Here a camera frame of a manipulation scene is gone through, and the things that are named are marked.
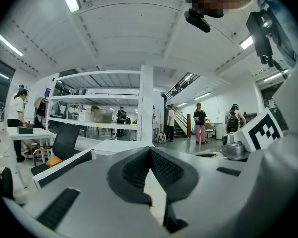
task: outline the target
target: shelf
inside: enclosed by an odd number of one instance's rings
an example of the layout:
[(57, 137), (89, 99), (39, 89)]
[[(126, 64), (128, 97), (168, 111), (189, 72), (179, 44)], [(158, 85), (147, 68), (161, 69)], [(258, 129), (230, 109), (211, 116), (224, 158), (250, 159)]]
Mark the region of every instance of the shelf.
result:
[(61, 101), (73, 105), (138, 106), (139, 95), (90, 94), (53, 96), (52, 102)]
[(78, 120), (69, 120), (69, 119), (52, 118), (52, 117), (49, 117), (48, 120), (58, 121), (61, 123), (68, 123), (73, 125), (86, 126), (86, 127), (137, 130), (137, 124), (128, 125), (128, 124), (116, 124), (116, 123), (95, 123), (95, 122), (88, 122), (88, 121), (78, 121)]
[(139, 88), (140, 71), (114, 70), (94, 71), (60, 77), (57, 80), (72, 89), (89, 88)]

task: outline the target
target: woman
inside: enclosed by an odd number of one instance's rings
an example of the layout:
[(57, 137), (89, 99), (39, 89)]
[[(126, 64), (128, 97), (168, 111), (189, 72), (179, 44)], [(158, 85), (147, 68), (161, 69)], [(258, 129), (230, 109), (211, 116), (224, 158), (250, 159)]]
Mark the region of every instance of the woman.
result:
[[(22, 89), (14, 96), (10, 103), (10, 109), (8, 114), (8, 127), (26, 126), (24, 121), (24, 100), (28, 95), (27, 90)], [(21, 153), (21, 140), (16, 140), (14, 143), (14, 149), (16, 152), (16, 160), (22, 162), (25, 157)]]
[(198, 103), (197, 109), (194, 111), (193, 114), (193, 119), (195, 121), (195, 142), (197, 144), (205, 143), (205, 117), (207, 117), (207, 115), (201, 109), (201, 103)]
[(238, 104), (234, 103), (230, 111), (225, 114), (225, 124), (227, 133), (236, 132), (240, 129), (240, 119), (242, 119), (244, 125), (246, 125), (246, 119), (239, 111)]

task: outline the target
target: white ceiling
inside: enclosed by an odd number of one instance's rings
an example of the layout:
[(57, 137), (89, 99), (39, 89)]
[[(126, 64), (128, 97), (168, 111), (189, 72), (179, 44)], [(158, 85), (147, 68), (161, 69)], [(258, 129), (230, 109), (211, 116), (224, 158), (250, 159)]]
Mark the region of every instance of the white ceiling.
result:
[[(139, 70), (146, 61), (155, 66), (155, 86), (171, 88), (187, 72), (218, 80), (216, 70), (243, 51), (239, 43), (249, 35), (245, 24), (256, 3), (221, 19), (206, 17), (211, 32), (204, 33), (185, 21), (183, 1), (79, 0), (81, 9), (70, 13), (64, 0), (18, 0), (0, 33), (24, 56), (0, 42), (0, 59), (38, 78), (96, 65)], [(259, 73), (256, 53), (221, 77), (229, 81), (241, 69)]]

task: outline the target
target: staircase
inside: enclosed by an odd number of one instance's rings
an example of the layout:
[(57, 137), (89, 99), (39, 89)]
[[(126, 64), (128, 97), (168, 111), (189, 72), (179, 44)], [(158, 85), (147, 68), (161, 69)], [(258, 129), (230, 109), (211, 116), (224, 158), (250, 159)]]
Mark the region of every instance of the staircase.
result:
[(183, 129), (181, 129), (177, 121), (174, 121), (174, 129), (175, 129), (175, 135), (174, 135), (175, 138), (187, 137), (187, 134), (184, 133)]

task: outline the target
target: white pillar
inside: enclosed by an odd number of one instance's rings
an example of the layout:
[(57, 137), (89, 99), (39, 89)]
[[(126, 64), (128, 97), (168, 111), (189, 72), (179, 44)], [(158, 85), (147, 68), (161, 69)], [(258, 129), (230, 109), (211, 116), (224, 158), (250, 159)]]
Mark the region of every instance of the white pillar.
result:
[(153, 65), (142, 65), (143, 100), (141, 106), (141, 141), (152, 141)]

